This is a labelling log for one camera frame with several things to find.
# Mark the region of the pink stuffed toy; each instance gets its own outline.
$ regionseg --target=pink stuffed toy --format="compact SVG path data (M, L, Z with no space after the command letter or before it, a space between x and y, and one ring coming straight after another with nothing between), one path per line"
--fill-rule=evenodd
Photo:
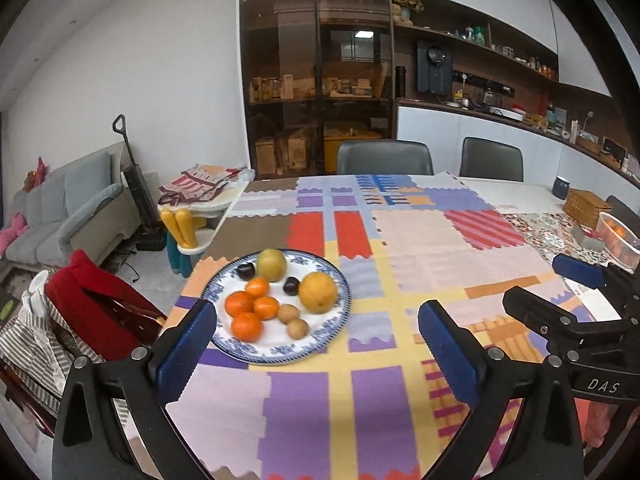
M42 161L42 157L38 157L38 167L36 168L36 186L39 186L44 182L44 175L47 173L47 168Z
M16 213L11 220L11 227L0 231L0 256L4 256L4 252L9 244L28 229L29 226L23 214Z

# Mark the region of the screw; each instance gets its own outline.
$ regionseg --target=screw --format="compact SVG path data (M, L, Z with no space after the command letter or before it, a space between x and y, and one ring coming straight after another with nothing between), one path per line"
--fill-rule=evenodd
M89 361L89 359L87 359L85 356L81 355L78 359L76 359L74 361L74 368L80 369L80 368L84 367L87 364L88 361Z
M500 361L504 358L504 352L497 346L492 346L486 351L486 353L494 361Z
M140 359L144 359L147 354L148 351L146 350L146 348L143 346L139 346L138 348L135 348L133 352L131 352L131 358L135 361L140 361Z
M557 355L550 355L549 364L552 365L553 368L559 368L562 366L562 359Z

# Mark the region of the gray dining chair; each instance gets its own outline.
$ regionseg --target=gray dining chair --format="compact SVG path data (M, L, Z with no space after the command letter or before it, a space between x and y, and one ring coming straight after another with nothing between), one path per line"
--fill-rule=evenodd
M607 203L611 206L611 216L620 220L633 234L640 237L640 217L615 195L609 195Z
M467 137L462 144L460 176L524 181L522 152L494 140Z
M339 175L432 175L431 153L411 140L347 140L338 149Z

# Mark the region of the plate rim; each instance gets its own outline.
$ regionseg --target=plate rim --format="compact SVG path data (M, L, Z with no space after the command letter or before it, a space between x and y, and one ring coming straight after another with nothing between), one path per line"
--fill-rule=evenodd
M220 350L223 354L237 360L243 363L248 363L248 364L256 364L256 365L263 365L263 366L278 366L278 365L285 365L285 364L289 364L295 361L300 361L300 359L304 359L307 358L319 351L321 351L323 348L325 348L344 328L344 325L347 323L347 320L349 318L349 314L351 313L351 303L353 303L353 298L351 295L351 287L349 286L349 282L347 282L346 277L344 276L344 274L340 271L340 269L338 269L338 267L336 267L334 264L332 264L329 260L327 260L324 256L320 256L318 254L314 254L311 253L309 251L303 251L300 249L282 249L282 248L278 248L279 251L281 251L284 254L304 254L305 256L310 256L312 259L316 259L316 260L321 260L324 264L328 265L329 267L331 267L342 279L342 282L344 283L344 289L346 292L346 300L347 300L347 305L345 308L345 312L338 318L338 327L337 330L335 330L335 333L333 335L331 335L324 344L318 346L317 348L313 349L313 350L309 350L307 352L304 352L303 354L299 354L296 356L290 356L290 357L286 357L286 356L281 356L279 358L273 358L274 360L269 360L269 361L264 361L264 359L262 358L251 358L250 356L248 357L240 357L238 355L233 354L232 352L230 352L228 349L222 348L219 343L217 343L216 341L214 341L213 339L213 335L211 335L211 339L210 341L215 345L215 347ZM248 253L245 254L244 256L240 256L239 258L236 258L235 260L229 262L228 264L226 264L224 267L222 267L221 269L218 270L218 272L216 272L207 282L207 285L204 286L204 288L202 289L202 292L200 293L200 297L203 300L208 300L205 297L205 294L207 293L207 289L209 288L209 286L211 285L211 283L216 279L216 277L221 274L222 272L225 272L229 267L231 266L237 266L239 264L239 262L241 260L244 259L250 259L254 256L258 256L262 251L255 251L253 253Z

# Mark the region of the yellow chair leg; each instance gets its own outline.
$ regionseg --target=yellow chair leg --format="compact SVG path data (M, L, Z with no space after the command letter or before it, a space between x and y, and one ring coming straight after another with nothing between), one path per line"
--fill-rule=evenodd
M193 216L188 209L178 209L175 212L175 221L178 222L180 232L184 237L185 248L195 249L198 246L196 241L196 229L193 225Z
M171 236L174 237L175 241L180 245L180 247L186 247L186 242L184 241L184 237L180 232L180 228L178 227L178 223L175 221L175 215L173 211L169 208L165 207L162 209L160 213L160 219L166 226L167 230L171 233Z

